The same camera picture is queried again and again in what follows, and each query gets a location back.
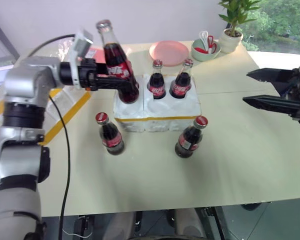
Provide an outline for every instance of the floor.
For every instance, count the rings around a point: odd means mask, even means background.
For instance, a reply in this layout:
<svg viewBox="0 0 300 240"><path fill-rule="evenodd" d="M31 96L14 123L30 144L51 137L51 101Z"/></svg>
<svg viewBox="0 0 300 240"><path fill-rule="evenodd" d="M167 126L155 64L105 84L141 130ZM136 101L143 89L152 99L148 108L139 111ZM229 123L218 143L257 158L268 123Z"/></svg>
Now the floor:
<svg viewBox="0 0 300 240"><path fill-rule="evenodd" d="M300 199L262 203L257 209L247 211L241 205L223 206L222 212L228 234L227 240L300 240ZM93 234L89 240L101 240L113 214L95 216ZM58 236L58 217L44 217L47 224L46 240L56 240ZM64 229L73 232L76 216L67 216ZM213 237L220 240L217 229L212 226ZM135 236L171 235L174 229L168 224L165 212L143 212L141 229ZM63 234L64 240L72 236Z"/></svg>

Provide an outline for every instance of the green leaves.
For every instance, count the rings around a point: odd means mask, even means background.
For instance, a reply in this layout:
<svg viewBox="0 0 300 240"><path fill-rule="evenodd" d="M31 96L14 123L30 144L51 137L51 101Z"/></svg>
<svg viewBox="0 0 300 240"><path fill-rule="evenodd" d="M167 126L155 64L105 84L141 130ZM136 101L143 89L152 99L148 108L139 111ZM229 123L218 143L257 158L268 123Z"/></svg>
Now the green leaves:
<svg viewBox="0 0 300 240"><path fill-rule="evenodd" d="M259 9L255 4L260 0L221 0L218 4L226 9L227 16L219 14L220 18L230 23L233 28L238 24L254 21L255 19L247 19L248 12Z"/></svg>

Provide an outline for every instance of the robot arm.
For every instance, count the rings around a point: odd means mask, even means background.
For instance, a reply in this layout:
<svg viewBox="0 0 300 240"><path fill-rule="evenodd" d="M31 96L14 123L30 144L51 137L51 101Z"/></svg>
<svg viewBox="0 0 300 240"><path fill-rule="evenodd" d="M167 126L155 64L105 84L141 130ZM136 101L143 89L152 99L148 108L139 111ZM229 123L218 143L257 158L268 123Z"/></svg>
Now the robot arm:
<svg viewBox="0 0 300 240"><path fill-rule="evenodd" d="M99 76L108 73L105 64L83 58L91 44L90 35L80 33L74 40L70 63L55 57L28 57L5 78L0 126L0 240L43 239L46 226L37 184L50 172L49 148L39 144L44 141L50 90L64 85L90 91L132 88L123 79Z"/></svg>

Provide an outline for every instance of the white foam box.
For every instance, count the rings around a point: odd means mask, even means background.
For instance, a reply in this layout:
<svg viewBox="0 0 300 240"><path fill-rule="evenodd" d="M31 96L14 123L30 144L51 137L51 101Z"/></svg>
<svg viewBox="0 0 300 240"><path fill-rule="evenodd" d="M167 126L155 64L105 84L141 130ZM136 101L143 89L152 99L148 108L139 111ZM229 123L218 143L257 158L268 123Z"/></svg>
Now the white foam box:
<svg viewBox="0 0 300 240"><path fill-rule="evenodd" d="M177 99L170 95L170 85L176 75L164 75L166 95L154 99L147 89L150 75L136 76L139 83L139 98L132 104L123 103L118 93L114 95L113 112L115 120L128 132L182 131L196 116L201 115L196 85L191 78L191 89L185 98Z"/></svg>

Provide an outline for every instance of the table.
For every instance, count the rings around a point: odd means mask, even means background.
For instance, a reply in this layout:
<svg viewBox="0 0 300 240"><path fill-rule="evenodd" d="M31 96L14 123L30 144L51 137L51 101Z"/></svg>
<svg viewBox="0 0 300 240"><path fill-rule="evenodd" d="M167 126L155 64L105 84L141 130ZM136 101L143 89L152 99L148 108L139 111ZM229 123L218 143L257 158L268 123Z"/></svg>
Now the table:
<svg viewBox="0 0 300 240"><path fill-rule="evenodd" d="M183 42L191 49L191 42ZM150 74L151 44L129 44L136 75ZM242 97L276 95L270 83L246 76L258 66L242 45L208 62L194 61L192 74L202 114L209 119L189 159L174 152L180 132L121 130L119 156L101 144L97 112L114 120L113 90L99 90L67 124L71 182L66 215L100 214L248 204L300 198L300 125L289 116L255 109ZM164 74L180 66L164 67ZM67 178L64 131L48 144L50 176L38 185L43 216L60 214Z"/></svg>

